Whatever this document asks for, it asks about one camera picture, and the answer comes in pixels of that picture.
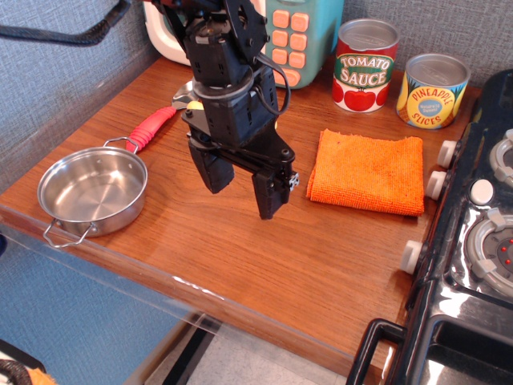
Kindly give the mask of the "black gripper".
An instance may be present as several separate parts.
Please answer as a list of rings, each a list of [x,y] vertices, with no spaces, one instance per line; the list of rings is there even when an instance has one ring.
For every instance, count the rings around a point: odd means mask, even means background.
[[[234,72],[212,65],[193,71],[204,110],[184,113],[192,160],[207,189],[217,194],[242,168],[252,174],[262,220],[289,202],[296,182],[294,151],[275,125],[281,111],[273,69],[241,65]]]

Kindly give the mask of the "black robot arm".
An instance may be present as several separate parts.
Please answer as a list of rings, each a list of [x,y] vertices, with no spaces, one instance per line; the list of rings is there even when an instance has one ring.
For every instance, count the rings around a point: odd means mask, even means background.
[[[285,73],[262,48],[267,19],[250,1],[154,1],[193,71],[192,87],[203,104],[182,117],[188,146],[211,193],[234,178],[234,168],[252,174],[261,219],[288,203],[299,176],[295,153],[278,135],[277,119],[291,91],[277,98],[275,77]]]

